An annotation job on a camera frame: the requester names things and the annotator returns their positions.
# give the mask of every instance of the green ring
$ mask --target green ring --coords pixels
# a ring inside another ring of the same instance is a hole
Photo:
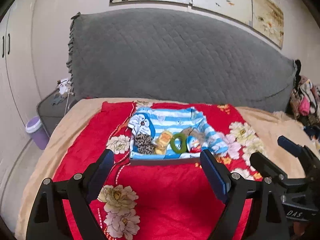
[[[180,149],[178,149],[174,143],[176,139],[180,139]],[[178,154],[187,152],[187,137],[183,133],[176,133],[170,140],[171,149]]]

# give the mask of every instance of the cabinet handle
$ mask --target cabinet handle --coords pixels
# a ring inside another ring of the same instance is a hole
[[[4,57],[4,36],[2,36],[2,57]]]
[[[9,42],[8,42],[8,55],[10,53],[10,33],[8,33],[8,38],[9,38]]]

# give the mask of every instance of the striped cloth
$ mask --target striped cloth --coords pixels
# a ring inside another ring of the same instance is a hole
[[[151,109],[141,107],[131,117],[128,127],[132,129],[132,139],[130,143],[131,158],[133,159],[167,159],[167,158],[190,158],[198,157],[200,154],[185,153],[177,154],[170,144],[167,147],[166,155],[144,155],[137,152],[134,146],[134,137],[139,133],[150,135],[154,140],[167,130],[172,134],[180,133],[183,129],[192,127],[205,134],[206,146],[213,153],[223,153],[228,150],[227,144],[218,136],[215,130],[207,123],[202,112],[194,107],[173,110],[173,109]]]

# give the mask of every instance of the quilted headboard cover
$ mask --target quilted headboard cover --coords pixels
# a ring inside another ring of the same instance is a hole
[[[77,100],[131,97],[286,109],[293,60],[235,26],[153,8],[72,19],[67,67]]]

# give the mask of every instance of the screw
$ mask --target screw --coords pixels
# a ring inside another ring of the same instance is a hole
[[[51,179],[46,178],[43,180],[43,184],[48,185],[51,182]]]
[[[73,176],[74,179],[78,180],[82,178],[82,174],[81,173],[77,173]]]
[[[233,177],[234,179],[240,179],[240,174],[234,172],[234,173],[231,174],[231,177]]]
[[[283,203],[283,202],[285,202],[286,200],[287,200],[287,198],[286,198],[286,196],[285,195],[282,195],[281,197],[280,197],[280,199],[281,199],[281,202]]]
[[[264,182],[267,184],[270,184],[272,182],[272,180],[270,178],[264,178]]]

